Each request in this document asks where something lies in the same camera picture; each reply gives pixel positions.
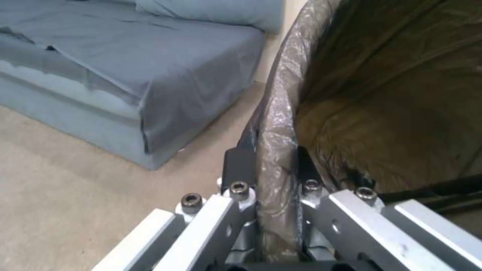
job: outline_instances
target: metal bar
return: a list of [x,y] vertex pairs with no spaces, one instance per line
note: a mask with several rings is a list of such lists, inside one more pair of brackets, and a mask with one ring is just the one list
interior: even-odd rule
[[93,271],[145,271],[167,252],[184,229],[181,216],[155,209]]
[[212,264],[223,264],[243,224],[235,201],[213,195],[154,271],[202,271]]
[[482,243],[415,200],[382,214],[456,270],[482,270]]
[[302,205],[307,219],[346,260],[368,257],[383,270],[452,270],[349,190],[323,197],[318,205]]

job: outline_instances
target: beige carpet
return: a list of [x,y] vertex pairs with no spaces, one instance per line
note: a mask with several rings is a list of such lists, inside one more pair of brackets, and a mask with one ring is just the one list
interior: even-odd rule
[[90,270],[154,208],[215,193],[262,87],[158,171],[0,107],[0,270]]

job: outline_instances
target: clear plastic wrap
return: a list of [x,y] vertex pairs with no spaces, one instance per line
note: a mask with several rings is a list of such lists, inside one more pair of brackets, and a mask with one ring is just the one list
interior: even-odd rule
[[239,143],[256,150],[258,219],[266,261],[298,260],[301,217],[294,120],[312,53],[339,3],[308,0],[281,45],[263,100]]

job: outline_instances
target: hole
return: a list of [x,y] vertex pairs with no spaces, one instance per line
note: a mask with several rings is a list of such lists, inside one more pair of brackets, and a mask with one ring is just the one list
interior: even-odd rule
[[331,271],[355,271],[355,269],[346,263],[336,263]]
[[231,266],[228,271],[248,271],[246,268],[242,266]]
[[234,189],[243,189],[243,188],[244,188],[244,184],[242,184],[242,183],[237,183],[237,184],[234,184],[233,187],[234,187]]
[[196,197],[195,195],[189,195],[186,197],[186,201],[191,203],[191,202],[195,202],[196,200],[198,199],[198,197]]
[[360,187],[358,188],[358,192],[362,195],[365,195],[365,196],[373,196],[373,190],[369,189],[369,188],[366,188],[366,187]]
[[317,187],[318,186],[318,181],[316,180],[307,180],[305,183],[306,186],[308,187]]
[[231,236],[233,232],[233,228],[231,227],[231,225],[228,225],[228,227],[226,228],[226,236],[229,237]]
[[341,233],[341,228],[340,228],[340,224],[338,223],[338,220],[333,219],[333,221],[332,221],[332,228],[333,228],[333,230],[334,230],[337,234],[340,234],[340,233]]

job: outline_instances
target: hex bolt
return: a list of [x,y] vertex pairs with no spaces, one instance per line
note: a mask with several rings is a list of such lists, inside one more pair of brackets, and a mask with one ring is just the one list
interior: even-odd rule
[[355,195],[370,206],[373,206],[378,198],[376,192],[368,187],[358,187],[355,190]]
[[197,214],[202,208],[202,197],[198,193],[189,193],[181,199],[182,211],[186,214]]
[[244,201],[249,198],[249,186],[246,182],[234,182],[229,187],[229,195],[235,201]]
[[323,187],[321,186],[321,183],[312,179],[307,180],[302,187],[302,192],[304,195],[321,196],[322,190]]

